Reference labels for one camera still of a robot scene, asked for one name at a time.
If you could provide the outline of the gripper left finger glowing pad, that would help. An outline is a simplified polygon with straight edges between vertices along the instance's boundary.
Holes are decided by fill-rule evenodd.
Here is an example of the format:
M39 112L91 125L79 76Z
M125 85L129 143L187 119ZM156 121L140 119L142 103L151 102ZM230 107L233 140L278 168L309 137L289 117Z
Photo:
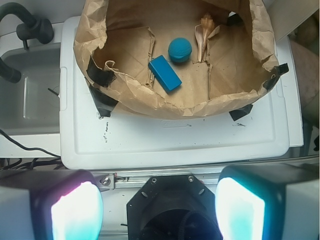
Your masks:
M96 240L103 199L87 170L3 170L2 240Z

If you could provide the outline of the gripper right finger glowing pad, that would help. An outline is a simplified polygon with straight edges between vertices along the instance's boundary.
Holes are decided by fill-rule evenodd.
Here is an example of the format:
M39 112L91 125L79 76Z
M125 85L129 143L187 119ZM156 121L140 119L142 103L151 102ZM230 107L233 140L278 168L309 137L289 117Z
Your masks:
M215 211L225 240L318 240L320 168L310 163L226 166Z

